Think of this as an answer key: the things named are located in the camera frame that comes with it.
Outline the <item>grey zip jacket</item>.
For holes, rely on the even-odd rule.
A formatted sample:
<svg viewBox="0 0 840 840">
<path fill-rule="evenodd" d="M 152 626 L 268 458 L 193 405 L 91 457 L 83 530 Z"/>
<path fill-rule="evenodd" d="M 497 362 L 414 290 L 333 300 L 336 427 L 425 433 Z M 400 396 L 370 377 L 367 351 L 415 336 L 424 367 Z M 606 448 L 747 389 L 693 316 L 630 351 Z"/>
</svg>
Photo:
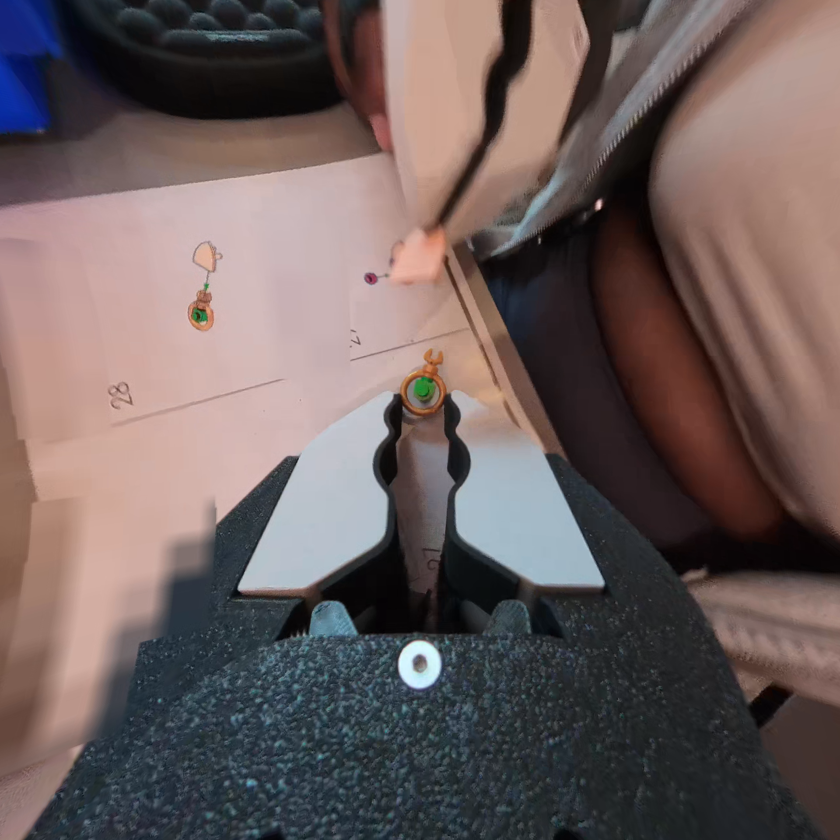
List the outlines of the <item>grey zip jacket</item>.
<svg viewBox="0 0 840 840">
<path fill-rule="evenodd" d="M 562 141 L 550 178 L 514 222 L 476 237 L 491 280 L 529 275 L 583 228 L 595 201 L 651 154 L 666 247 L 686 225 L 733 219 L 760 247 L 838 231 L 838 2 L 652 2 L 632 43 Z"/>
</svg>

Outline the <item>person's bare leg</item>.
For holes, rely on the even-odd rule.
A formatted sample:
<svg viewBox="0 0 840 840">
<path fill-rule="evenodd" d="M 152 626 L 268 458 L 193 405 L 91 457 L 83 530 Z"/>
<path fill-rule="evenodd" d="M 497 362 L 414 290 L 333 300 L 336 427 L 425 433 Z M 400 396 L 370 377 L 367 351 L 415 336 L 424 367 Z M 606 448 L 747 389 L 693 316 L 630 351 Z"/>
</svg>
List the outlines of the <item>person's bare leg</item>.
<svg viewBox="0 0 840 840">
<path fill-rule="evenodd" d="M 638 215 L 611 205 L 591 288 L 633 414 L 677 486 L 741 542 L 778 543 L 786 514 L 742 441 L 717 374 Z"/>
</svg>

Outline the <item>beige knit cloth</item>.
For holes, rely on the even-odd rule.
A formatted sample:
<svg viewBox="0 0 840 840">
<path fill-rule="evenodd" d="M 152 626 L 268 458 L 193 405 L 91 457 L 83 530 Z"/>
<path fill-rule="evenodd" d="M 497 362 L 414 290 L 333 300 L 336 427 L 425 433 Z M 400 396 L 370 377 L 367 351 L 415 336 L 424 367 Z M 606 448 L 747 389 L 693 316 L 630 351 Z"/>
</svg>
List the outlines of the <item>beige knit cloth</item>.
<svg viewBox="0 0 840 840">
<path fill-rule="evenodd" d="M 748 700 L 776 686 L 839 706 L 838 574 L 682 576 Z"/>
</svg>

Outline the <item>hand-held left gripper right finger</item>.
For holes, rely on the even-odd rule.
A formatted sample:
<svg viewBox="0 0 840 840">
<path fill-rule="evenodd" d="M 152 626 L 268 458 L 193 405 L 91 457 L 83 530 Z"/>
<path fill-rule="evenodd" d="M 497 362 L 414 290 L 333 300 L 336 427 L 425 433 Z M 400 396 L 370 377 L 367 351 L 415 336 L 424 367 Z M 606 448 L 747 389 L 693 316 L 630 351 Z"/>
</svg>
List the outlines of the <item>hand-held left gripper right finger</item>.
<svg viewBox="0 0 840 840">
<path fill-rule="evenodd" d="M 462 391 L 444 400 L 444 577 L 465 601 L 601 593 L 602 573 L 548 456 L 510 418 Z"/>
</svg>

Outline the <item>blue plastic bin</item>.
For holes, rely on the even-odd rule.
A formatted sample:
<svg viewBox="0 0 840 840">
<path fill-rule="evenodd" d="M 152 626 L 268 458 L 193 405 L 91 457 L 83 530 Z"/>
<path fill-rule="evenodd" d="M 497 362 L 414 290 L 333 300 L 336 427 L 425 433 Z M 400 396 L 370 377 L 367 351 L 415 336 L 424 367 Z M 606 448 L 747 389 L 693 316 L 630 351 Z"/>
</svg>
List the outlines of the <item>blue plastic bin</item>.
<svg viewBox="0 0 840 840">
<path fill-rule="evenodd" d="M 1 134 L 35 134 L 51 124 L 46 74 L 62 57 L 53 2 L 1 1 Z"/>
</svg>

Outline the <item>pale desk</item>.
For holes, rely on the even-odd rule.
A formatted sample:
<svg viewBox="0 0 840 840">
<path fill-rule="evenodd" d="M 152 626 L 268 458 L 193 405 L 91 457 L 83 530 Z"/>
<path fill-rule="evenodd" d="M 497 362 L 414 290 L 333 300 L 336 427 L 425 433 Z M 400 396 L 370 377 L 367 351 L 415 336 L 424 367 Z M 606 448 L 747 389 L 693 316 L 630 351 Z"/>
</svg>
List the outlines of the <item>pale desk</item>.
<svg viewBox="0 0 840 840">
<path fill-rule="evenodd" d="M 60 141 L 2 143 L 2 209 L 379 155 L 345 106 L 303 117 L 244 121 L 122 110 L 84 125 L 80 111 L 80 105 L 71 108 L 67 118 L 79 131 Z M 522 363 L 503 358 L 496 347 L 500 318 L 486 314 L 486 304 L 476 306 L 476 283 L 454 278 L 469 276 L 459 255 L 449 254 L 448 268 L 470 323 L 478 328 L 499 394 L 492 402 L 489 396 L 455 390 L 509 416 L 545 451 L 560 453 Z M 85 592 L 61 592 L 60 574 L 46 587 L 27 583 L 31 519 L 38 499 L 2 360 L 2 838 L 24 838 L 81 748 L 110 727 L 110 711 L 121 720 L 140 644 L 180 633 L 181 627 L 191 633 L 202 623 L 193 615 L 206 606 L 211 543 L 221 547 L 214 531 L 233 510 L 219 520 L 211 513 L 209 539 L 177 549 L 164 568 L 162 587 L 147 597 L 132 591 L 88 598 Z"/>
</svg>

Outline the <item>small pale pink brick piece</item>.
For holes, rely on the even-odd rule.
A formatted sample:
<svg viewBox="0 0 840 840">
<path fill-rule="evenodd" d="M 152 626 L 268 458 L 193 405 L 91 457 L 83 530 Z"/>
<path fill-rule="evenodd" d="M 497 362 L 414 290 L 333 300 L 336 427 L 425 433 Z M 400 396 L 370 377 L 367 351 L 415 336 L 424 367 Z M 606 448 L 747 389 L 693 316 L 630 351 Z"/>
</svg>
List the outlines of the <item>small pale pink brick piece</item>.
<svg viewBox="0 0 840 840">
<path fill-rule="evenodd" d="M 392 247 L 389 279 L 395 284 L 435 282 L 446 250 L 446 234 L 441 227 L 415 229 Z"/>
</svg>

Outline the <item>person's right hand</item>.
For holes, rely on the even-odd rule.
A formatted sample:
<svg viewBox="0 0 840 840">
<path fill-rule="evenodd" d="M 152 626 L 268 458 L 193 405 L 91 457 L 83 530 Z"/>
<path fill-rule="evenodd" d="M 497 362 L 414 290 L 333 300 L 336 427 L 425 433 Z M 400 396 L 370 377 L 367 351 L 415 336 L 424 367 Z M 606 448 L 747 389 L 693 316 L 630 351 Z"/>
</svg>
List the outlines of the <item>person's right hand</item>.
<svg viewBox="0 0 840 840">
<path fill-rule="evenodd" d="M 392 152 L 392 132 L 385 101 L 382 3 L 342 2 L 339 32 L 353 107 L 369 124 L 380 149 Z"/>
</svg>

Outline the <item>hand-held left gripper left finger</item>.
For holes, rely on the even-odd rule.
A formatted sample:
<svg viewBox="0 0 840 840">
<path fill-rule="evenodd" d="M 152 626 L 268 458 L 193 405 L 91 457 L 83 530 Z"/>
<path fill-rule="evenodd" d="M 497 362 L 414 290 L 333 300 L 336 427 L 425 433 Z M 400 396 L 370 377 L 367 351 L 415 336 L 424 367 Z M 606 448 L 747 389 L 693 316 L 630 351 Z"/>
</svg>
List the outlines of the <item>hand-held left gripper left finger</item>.
<svg viewBox="0 0 840 840">
<path fill-rule="evenodd" d="M 403 404 L 384 392 L 305 447 L 239 583 L 241 595 L 327 596 L 398 544 L 396 442 Z"/>
</svg>

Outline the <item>building instruction booklet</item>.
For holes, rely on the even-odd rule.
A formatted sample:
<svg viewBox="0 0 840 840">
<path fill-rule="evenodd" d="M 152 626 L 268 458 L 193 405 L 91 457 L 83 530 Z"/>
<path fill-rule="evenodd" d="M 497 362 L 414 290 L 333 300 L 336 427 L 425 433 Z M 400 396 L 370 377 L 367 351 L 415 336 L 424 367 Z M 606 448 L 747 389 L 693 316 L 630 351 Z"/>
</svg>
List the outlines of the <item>building instruction booklet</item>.
<svg viewBox="0 0 840 840">
<path fill-rule="evenodd" d="M 387 276 L 408 230 L 392 163 L 2 209 L 2 360 L 38 501 L 27 583 L 88 598 L 162 587 L 262 475 L 427 350 L 489 396 L 445 270 Z"/>
</svg>

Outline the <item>black bumpy foam pad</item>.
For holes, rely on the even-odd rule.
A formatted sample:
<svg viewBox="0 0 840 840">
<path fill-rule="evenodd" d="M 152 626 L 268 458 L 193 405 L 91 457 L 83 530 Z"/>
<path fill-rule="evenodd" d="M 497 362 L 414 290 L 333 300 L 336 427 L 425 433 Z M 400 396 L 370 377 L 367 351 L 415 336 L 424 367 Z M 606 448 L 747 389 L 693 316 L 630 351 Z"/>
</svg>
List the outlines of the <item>black bumpy foam pad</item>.
<svg viewBox="0 0 840 840">
<path fill-rule="evenodd" d="M 340 90 L 312 1 L 59 1 L 78 58 L 122 95 L 190 119 L 318 112 Z"/>
</svg>

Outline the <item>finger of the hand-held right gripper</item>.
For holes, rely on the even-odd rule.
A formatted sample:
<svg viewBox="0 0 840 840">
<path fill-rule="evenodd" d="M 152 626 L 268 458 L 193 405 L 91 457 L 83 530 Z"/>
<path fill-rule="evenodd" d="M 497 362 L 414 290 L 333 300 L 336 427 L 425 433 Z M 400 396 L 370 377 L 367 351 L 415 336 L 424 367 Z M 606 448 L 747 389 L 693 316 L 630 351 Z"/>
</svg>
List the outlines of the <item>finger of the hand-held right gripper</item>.
<svg viewBox="0 0 840 840">
<path fill-rule="evenodd" d="M 622 6 L 441 3 L 438 226 L 450 242 L 535 185 L 603 81 Z"/>
<path fill-rule="evenodd" d="M 408 220 L 476 232 L 516 191 L 508 113 L 520 75 L 520 3 L 382 3 L 385 100 Z"/>
</svg>

